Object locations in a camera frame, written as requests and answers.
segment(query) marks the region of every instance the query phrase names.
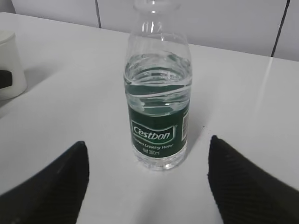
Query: water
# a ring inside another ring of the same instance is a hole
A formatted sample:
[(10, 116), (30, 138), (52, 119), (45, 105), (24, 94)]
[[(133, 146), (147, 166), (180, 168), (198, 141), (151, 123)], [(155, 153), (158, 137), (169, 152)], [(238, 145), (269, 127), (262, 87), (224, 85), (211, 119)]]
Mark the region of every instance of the water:
[[(136, 55), (129, 59), (124, 74), (128, 105), (136, 112), (161, 117), (181, 111), (189, 104), (192, 72), (189, 60), (170, 52)], [(170, 169), (184, 157), (186, 144), (176, 154), (152, 158), (135, 149), (151, 169)]]

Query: white mug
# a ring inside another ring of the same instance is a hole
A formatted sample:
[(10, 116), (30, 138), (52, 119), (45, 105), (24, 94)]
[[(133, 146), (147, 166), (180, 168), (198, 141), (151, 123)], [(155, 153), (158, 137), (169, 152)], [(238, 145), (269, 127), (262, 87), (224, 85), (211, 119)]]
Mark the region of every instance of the white mug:
[(10, 99), (27, 88), (13, 31), (0, 30), (0, 100)]

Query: white table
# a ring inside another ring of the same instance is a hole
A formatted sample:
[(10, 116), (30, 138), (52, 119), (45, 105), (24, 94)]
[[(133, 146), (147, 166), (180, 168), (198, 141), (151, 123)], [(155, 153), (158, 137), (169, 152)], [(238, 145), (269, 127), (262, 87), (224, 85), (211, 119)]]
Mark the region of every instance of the white table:
[(299, 189), (297, 62), (190, 45), (191, 152), (154, 172), (131, 152), (128, 34), (7, 13), (0, 29), (16, 32), (29, 83), (1, 103), (0, 194), (84, 140), (90, 182), (79, 224), (221, 224), (206, 176), (213, 134)]

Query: green label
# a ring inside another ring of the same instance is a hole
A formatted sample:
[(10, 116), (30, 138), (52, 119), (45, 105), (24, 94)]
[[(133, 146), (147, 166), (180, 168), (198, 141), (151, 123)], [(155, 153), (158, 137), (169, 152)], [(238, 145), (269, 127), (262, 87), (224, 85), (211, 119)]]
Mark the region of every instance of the green label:
[(152, 117), (129, 108), (132, 142), (144, 155), (163, 158), (182, 149), (187, 140), (188, 109)]

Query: water bottle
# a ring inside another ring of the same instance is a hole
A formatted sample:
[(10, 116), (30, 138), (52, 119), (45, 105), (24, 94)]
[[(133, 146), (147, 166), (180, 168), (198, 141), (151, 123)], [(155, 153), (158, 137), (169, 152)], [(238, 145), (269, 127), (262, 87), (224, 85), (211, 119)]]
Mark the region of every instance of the water bottle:
[(124, 85), (134, 153), (153, 170), (184, 158), (192, 84), (191, 55), (176, 26), (179, 4), (135, 0), (139, 18), (128, 40)]

